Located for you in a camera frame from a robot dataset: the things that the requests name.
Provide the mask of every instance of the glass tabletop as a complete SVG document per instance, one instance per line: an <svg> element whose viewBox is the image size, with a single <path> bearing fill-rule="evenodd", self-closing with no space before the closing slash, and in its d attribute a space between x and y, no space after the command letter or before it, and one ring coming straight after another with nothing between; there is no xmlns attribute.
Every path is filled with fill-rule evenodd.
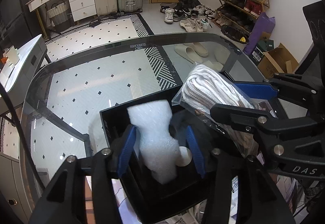
<svg viewBox="0 0 325 224"><path fill-rule="evenodd" d="M22 127L45 186L69 155L88 157L108 146L101 110L182 84L195 65L175 47L193 43L208 50L203 62L219 62L230 79L263 81L239 48L207 33L152 35L110 43L43 67L27 91ZM36 201L39 191L22 148L20 157L25 183Z"/></svg>

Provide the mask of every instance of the cabinet knob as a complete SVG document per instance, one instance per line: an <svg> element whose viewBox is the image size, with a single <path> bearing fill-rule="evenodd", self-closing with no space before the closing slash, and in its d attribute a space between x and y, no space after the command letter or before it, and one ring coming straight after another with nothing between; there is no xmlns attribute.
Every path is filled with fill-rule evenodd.
<svg viewBox="0 0 325 224"><path fill-rule="evenodd" d="M17 201L16 201L16 199L9 199L9 200L8 200L8 203L9 203L9 205L11 205L11 206L17 205Z"/></svg>

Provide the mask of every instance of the beige slipper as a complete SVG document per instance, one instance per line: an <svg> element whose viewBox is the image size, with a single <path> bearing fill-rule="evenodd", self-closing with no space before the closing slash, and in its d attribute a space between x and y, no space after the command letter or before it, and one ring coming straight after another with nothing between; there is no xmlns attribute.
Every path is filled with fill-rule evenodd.
<svg viewBox="0 0 325 224"><path fill-rule="evenodd" d="M187 43L189 47L192 47L193 50L202 57L208 57L208 50L201 43Z"/></svg>
<svg viewBox="0 0 325 224"><path fill-rule="evenodd" d="M192 64L194 62L203 63L202 58L193 50L193 48L185 46L184 44L176 44L175 52L190 61Z"/></svg>
<svg viewBox="0 0 325 224"><path fill-rule="evenodd" d="M218 72L221 71L222 68L223 68L223 65L220 64L219 62L213 62L212 63L211 61L206 61L206 62L203 63L203 65L211 68L214 71L218 71Z"/></svg>
<svg viewBox="0 0 325 224"><path fill-rule="evenodd" d="M229 55L230 55L230 51L225 47L217 48L214 51L214 57L219 63L223 65L226 63Z"/></svg>

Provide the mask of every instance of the purple bag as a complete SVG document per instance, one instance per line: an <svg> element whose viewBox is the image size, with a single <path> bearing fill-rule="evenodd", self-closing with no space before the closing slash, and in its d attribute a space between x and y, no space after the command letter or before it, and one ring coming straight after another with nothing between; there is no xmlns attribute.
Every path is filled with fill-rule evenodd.
<svg viewBox="0 0 325 224"><path fill-rule="evenodd" d="M251 32L251 35L248 38L248 44L244 48L244 53L250 55L257 42L260 40L262 32L272 33L275 27L275 17L269 18L265 12L262 12L259 15L255 26Z"/></svg>

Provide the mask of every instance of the plastic wrapper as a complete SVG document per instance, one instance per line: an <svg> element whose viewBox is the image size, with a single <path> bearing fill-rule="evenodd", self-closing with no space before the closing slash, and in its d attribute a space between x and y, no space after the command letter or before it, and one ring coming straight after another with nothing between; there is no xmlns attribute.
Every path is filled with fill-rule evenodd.
<svg viewBox="0 0 325 224"><path fill-rule="evenodd" d="M211 118L210 109L217 103L259 109L258 105L232 82L202 64L189 73L182 88L172 100L172 105L183 106L207 126L225 136L229 135L243 157L257 155L258 144L252 134L233 130L231 126L217 123Z"/></svg>

